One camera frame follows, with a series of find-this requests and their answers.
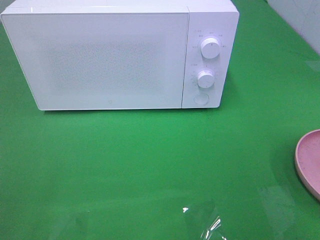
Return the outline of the upper white microwave knob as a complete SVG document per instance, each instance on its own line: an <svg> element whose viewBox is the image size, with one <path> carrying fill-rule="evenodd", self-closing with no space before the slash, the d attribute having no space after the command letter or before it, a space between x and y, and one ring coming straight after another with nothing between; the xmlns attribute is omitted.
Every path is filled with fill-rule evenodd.
<svg viewBox="0 0 320 240"><path fill-rule="evenodd" d="M205 59L214 59L221 52L221 41L216 36L205 37L200 43L200 52Z"/></svg>

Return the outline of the round door release button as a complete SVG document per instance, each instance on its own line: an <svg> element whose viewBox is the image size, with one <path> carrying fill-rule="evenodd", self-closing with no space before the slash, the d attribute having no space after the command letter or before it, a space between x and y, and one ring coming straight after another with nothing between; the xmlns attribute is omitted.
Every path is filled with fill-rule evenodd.
<svg viewBox="0 0 320 240"><path fill-rule="evenodd" d="M197 104L197 105L206 105L210 98L207 94L205 93L200 93L200 94L197 94L195 97L194 97L194 102Z"/></svg>

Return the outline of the white microwave door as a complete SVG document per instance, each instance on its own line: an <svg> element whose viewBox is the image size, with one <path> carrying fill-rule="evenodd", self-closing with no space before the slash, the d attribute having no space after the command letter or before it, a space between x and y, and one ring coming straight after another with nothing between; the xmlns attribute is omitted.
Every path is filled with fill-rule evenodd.
<svg viewBox="0 0 320 240"><path fill-rule="evenodd" d="M186 12L1 18L40 110L182 106Z"/></svg>

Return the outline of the white microwave knob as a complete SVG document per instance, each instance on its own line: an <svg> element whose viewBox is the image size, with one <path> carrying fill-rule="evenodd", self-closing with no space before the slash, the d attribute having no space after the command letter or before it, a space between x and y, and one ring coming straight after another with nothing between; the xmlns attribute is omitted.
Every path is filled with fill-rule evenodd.
<svg viewBox="0 0 320 240"><path fill-rule="evenodd" d="M221 41L216 36L205 37L200 43L200 52L205 59L214 59L221 52Z"/></svg>
<svg viewBox="0 0 320 240"><path fill-rule="evenodd" d="M210 70L203 70L197 74L197 85L202 89L211 88L215 81L215 74Z"/></svg>

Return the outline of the white microwave oven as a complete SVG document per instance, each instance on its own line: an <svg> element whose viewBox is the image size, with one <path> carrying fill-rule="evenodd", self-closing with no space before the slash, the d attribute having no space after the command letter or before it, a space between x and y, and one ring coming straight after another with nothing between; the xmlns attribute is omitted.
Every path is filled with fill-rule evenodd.
<svg viewBox="0 0 320 240"><path fill-rule="evenodd" d="M177 109L217 108L220 105L239 12L229 0L16 0L3 14L169 14L188 13L182 104ZM201 54L201 41L209 36L220 40L220 54L206 59ZM200 88L197 75L211 71L215 83ZM209 102L198 105L194 97L207 94Z"/></svg>

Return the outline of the lower white microwave knob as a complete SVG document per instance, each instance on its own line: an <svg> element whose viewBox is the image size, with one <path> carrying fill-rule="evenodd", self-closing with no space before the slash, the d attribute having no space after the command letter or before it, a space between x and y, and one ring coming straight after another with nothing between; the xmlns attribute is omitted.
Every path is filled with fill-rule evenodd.
<svg viewBox="0 0 320 240"><path fill-rule="evenodd" d="M211 88L215 81L215 74L210 70L203 70L197 74L197 85L202 89Z"/></svg>

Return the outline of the pink round plate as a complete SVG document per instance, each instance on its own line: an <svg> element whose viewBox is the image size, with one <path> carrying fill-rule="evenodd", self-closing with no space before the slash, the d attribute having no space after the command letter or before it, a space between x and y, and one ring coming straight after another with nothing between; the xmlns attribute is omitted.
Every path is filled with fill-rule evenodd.
<svg viewBox="0 0 320 240"><path fill-rule="evenodd" d="M294 163L306 189L320 201L320 130L303 135L295 148Z"/></svg>

